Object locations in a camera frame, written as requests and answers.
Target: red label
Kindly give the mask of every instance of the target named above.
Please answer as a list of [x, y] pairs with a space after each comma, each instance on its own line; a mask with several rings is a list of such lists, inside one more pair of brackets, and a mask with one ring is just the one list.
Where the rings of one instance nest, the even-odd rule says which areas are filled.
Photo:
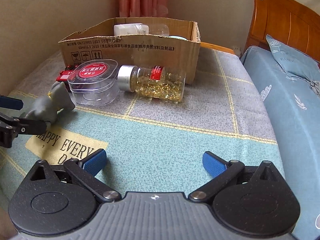
[[151, 70], [150, 79], [160, 80], [163, 67], [154, 66]]
[[108, 65], [98, 62], [91, 63], [84, 67], [79, 73], [78, 76], [80, 78], [93, 78], [102, 75], [103, 73], [108, 71]]

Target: gray toy figure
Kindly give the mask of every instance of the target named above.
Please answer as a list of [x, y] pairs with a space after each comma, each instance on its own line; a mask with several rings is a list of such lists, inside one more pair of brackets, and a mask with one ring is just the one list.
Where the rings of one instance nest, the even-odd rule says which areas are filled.
[[75, 107], [65, 84], [56, 81], [46, 96], [36, 98], [25, 118], [45, 121], [49, 128], [56, 121], [58, 111]]

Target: beige wall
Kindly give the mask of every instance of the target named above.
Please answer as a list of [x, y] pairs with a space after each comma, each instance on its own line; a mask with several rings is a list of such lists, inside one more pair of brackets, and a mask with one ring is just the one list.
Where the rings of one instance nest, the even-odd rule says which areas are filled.
[[[296, 1], [320, 14], [320, 0]], [[253, 4], [253, 0], [169, 0], [169, 16], [198, 22], [201, 41], [243, 49]]]
[[117, 0], [0, 0], [0, 94], [69, 34], [119, 15]]

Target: wooden bed frame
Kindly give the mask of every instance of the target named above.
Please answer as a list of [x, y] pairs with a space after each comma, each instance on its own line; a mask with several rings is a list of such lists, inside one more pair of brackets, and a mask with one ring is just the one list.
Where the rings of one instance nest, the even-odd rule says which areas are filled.
[[254, 0], [245, 51], [252, 45], [270, 50], [267, 34], [320, 61], [320, 16], [295, 0]]

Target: silver lid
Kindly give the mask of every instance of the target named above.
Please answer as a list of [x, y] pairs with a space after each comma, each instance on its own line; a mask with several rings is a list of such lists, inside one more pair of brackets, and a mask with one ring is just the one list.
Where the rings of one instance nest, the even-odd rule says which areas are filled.
[[122, 65], [118, 72], [118, 87], [122, 91], [134, 92], [130, 87], [130, 77], [133, 68], [137, 66]]

